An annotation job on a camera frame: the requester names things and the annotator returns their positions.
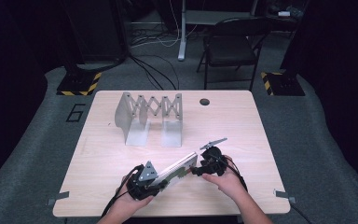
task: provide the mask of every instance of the hand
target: hand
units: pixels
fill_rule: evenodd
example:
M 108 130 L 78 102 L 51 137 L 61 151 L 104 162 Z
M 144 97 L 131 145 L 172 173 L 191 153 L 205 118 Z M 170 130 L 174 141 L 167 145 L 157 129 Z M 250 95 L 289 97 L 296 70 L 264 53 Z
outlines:
M 232 159 L 229 156 L 225 157 L 227 158 L 228 165 L 234 167 L 234 164 L 231 162 Z M 243 193 L 246 193 L 237 175 L 229 168 L 227 168 L 225 173 L 221 176 L 203 174 L 202 178 L 217 185 L 218 189 L 234 201 L 243 195 Z
M 129 193 L 126 193 L 128 191 L 127 182 L 124 183 L 124 186 L 118 193 L 118 196 L 122 195 L 123 193 L 125 194 L 116 199 L 116 201 L 110 207 L 109 212 L 106 214 L 106 216 L 101 218 L 98 223 L 123 223 L 125 220 L 129 219 L 136 211 L 147 206 L 153 200 L 153 196 L 149 196 L 141 201 L 134 200 Z

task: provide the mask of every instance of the gray carpet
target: gray carpet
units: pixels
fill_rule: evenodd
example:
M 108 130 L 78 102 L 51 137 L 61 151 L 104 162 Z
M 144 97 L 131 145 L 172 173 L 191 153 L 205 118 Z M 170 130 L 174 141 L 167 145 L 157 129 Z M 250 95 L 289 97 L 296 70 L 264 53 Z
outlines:
M 306 93 L 298 96 L 268 96 L 261 72 L 280 72 L 289 44 L 287 35 L 273 34 L 265 42 L 253 95 L 266 129 L 282 182 L 295 206 L 312 223 L 358 223 L 358 176 L 345 162 L 324 121 L 324 112 L 312 87 L 301 77 Z M 177 61 L 179 43 L 132 48 L 131 53 L 166 74 L 174 83 L 172 63 L 180 90 L 201 90 L 203 75 L 196 68 L 202 54 L 201 38 L 187 42 L 186 60 Z M 90 64 L 97 67 L 102 64 Z M 91 96 L 58 96 L 56 88 L 65 71 L 46 74 L 48 91 L 27 132 L 0 170 L 0 223 L 63 223 L 52 215 L 48 198 L 60 190 L 88 111 Z M 165 90 L 172 86 L 155 75 Z M 247 89 L 248 84 L 211 85 L 215 89 Z M 96 91 L 154 90 L 145 72 L 132 60 L 103 72 Z M 74 104 L 85 104 L 79 122 L 65 122 Z M 285 215 L 269 215 L 275 223 L 307 223 L 294 209 Z M 97 217 L 69 218 L 67 223 L 95 223 Z M 132 218 L 128 223 L 236 223 L 235 217 Z

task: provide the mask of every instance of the wooden table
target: wooden table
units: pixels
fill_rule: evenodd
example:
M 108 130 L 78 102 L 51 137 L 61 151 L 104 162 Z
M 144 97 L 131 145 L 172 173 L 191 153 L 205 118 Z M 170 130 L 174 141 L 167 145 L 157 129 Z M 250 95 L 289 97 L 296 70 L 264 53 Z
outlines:
M 290 210 L 287 199 L 274 190 L 285 191 L 269 141 L 249 91 L 129 91 L 136 99 L 142 94 L 173 99 L 182 93 L 183 142 L 181 147 L 161 146 L 161 117 L 152 118 L 146 146 L 126 146 L 115 125 L 115 111 L 123 91 L 98 91 L 79 137 L 76 150 L 60 192 L 69 197 L 58 200 L 56 217 L 98 217 L 115 194 L 122 176 L 134 166 L 152 161 L 161 171 L 189 152 L 202 157 L 200 147 L 209 141 L 227 138 L 217 145 L 237 164 L 249 193 L 267 214 Z M 210 100 L 201 105 L 200 99 Z M 168 186 L 135 217 L 239 215 L 234 202 L 217 186 L 202 177 L 187 175 Z

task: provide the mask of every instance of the office chair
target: office chair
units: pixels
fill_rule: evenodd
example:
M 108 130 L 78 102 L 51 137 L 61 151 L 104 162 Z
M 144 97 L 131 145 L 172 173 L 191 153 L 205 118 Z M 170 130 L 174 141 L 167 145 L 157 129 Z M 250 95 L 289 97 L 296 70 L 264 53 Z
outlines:
M 218 22 L 211 34 L 203 38 L 204 51 L 197 72 L 205 64 L 204 89 L 212 82 L 251 81 L 249 91 L 252 91 L 262 43 L 270 30 L 271 24 L 265 18 L 234 18 Z M 238 71 L 242 65 L 254 66 L 251 78 L 208 81 L 208 66 L 237 66 Z

